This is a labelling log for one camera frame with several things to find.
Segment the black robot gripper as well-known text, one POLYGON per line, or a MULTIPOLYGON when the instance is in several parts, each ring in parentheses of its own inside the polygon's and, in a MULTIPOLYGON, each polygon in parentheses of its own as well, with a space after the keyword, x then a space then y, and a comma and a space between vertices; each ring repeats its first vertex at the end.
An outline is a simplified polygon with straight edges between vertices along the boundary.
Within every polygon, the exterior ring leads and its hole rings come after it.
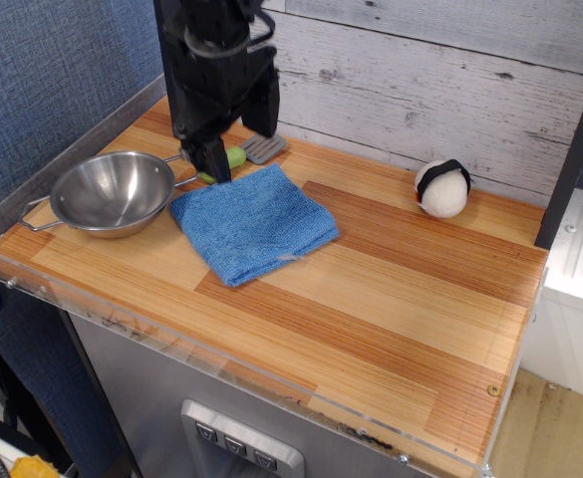
POLYGON ((193 119, 190 140, 180 141, 198 172, 209 181, 232 180, 229 160, 221 136, 241 119, 245 127, 272 137, 278 124, 280 90, 274 65, 277 49, 271 45, 250 50, 249 40, 225 52, 195 51, 187 45, 178 60, 177 75, 192 101, 202 112, 193 119))

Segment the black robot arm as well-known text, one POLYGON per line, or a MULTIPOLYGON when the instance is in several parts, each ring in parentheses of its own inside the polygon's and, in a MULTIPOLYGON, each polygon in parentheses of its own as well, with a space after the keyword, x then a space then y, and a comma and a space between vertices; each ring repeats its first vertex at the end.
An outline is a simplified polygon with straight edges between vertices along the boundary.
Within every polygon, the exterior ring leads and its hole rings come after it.
POLYGON ((265 137, 277 129, 275 22, 259 1, 157 1, 154 11, 173 135, 196 171, 228 182, 222 135, 237 120, 265 137))

